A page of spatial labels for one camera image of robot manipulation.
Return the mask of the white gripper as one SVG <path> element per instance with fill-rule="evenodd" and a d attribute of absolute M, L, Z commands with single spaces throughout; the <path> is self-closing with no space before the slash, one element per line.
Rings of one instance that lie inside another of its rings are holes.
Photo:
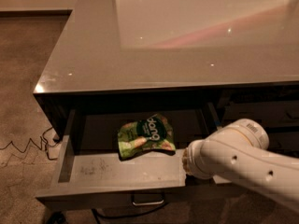
<path fill-rule="evenodd" d="M 194 176 L 198 179 L 208 180 L 213 177 L 207 166 L 201 159 L 201 148 L 203 147 L 204 140 L 195 140 L 184 149 L 182 156 L 183 169 L 187 175 Z"/>

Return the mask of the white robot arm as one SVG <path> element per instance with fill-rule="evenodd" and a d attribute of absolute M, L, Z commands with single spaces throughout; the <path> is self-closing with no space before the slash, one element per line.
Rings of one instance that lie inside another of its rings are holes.
<path fill-rule="evenodd" d="M 299 159 L 270 152 L 268 146 L 259 123 L 239 119 L 191 142 L 183 168 L 199 179 L 219 176 L 299 212 Z"/>

